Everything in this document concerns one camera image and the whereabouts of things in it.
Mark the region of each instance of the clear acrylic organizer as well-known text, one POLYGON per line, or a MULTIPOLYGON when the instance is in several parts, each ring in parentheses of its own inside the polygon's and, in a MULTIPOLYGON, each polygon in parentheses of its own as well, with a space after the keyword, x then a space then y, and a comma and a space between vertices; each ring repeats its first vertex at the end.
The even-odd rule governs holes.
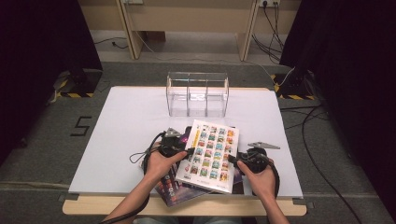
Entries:
POLYGON ((169 72, 166 99, 171 117, 225 117, 227 73, 169 72))

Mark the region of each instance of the white tabletop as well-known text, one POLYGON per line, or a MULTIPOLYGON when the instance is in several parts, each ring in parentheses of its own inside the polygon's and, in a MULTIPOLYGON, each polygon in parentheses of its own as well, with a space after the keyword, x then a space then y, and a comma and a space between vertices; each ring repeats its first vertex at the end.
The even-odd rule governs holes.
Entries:
MULTIPOLYGON (((276 95, 265 89, 230 89, 225 118, 204 118, 169 117, 163 87, 113 87, 69 192, 101 195, 130 192, 143 172, 129 157, 146 150, 153 138, 169 127, 183 133, 194 119, 238 128, 240 151, 249 149, 248 143, 259 141, 279 146, 280 149, 266 149, 279 172, 278 197, 303 197, 276 95)), ((244 185, 249 194, 248 182, 244 181, 244 185)))

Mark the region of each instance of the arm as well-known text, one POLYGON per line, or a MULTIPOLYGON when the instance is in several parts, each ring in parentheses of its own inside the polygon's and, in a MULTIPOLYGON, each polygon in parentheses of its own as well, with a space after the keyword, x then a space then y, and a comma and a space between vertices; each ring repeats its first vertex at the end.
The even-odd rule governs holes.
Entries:
POLYGON ((258 174, 252 173, 241 161, 238 161, 238 167, 247 176, 254 193, 259 197, 260 201, 262 201, 262 205, 267 212, 270 223, 289 223, 276 202, 275 177, 271 167, 268 165, 261 173, 258 174))
MULTIPOLYGON (((160 152, 152 152, 148 160, 148 170, 139 184, 122 200, 122 202, 105 218, 119 217, 137 209, 148 197, 151 190, 158 184, 160 179, 168 174, 171 166, 181 161, 187 155, 186 152, 177 153, 171 158, 165 158, 160 152)), ((132 223, 135 217, 124 219, 119 223, 132 223)))

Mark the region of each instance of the left hand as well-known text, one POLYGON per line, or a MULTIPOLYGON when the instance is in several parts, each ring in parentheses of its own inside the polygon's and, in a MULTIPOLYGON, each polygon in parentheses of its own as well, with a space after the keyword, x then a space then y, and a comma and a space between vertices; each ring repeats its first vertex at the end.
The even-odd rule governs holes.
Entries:
POLYGON ((160 152, 154 151, 148 159, 148 169, 146 172, 147 176, 152 176, 158 180, 166 176, 171 169, 172 165, 178 161, 181 161, 187 152, 179 152, 175 156, 166 158, 160 152))

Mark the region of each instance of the person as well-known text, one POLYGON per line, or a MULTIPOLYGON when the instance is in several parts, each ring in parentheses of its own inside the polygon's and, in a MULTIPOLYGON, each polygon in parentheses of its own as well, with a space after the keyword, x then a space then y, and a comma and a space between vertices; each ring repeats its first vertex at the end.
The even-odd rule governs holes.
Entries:
MULTIPOLYGON (((166 158, 160 152, 153 151, 148 160, 148 169, 143 179, 137 186, 120 202, 120 204, 104 219, 109 220, 114 217, 119 217, 130 213, 141 206, 151 190, 157 185, 160 179, 168 174, 171 166, 178 161, 181 161, 187 152, 179 152, 175 156, 166 158)), ((258 174, 252 173, 249 168, 241 161, 237 162, 239 169, 247 176, 248 181, 252 187, 253 192, 262 202, 262 205, 267 212, 268 219, 271 224, 289 223, 282 211, 280 210, 275 196, 275 176, 268 165, 262 172, 258 174)), ((136 217, 130 217, 117 223, 133 223, 136 217)), ((177 223, 176 219, 171 217, 164 217, 168 219, 164 223, 177 223)), ((139 221, 138 218, 134 223, 161 223, 160 218, 150 219, 149 221, 139 221)), ((194 223, 241 223, 239 218, 222 219, 218 217, 207 218, 206 221, 196 221, 194 223)))

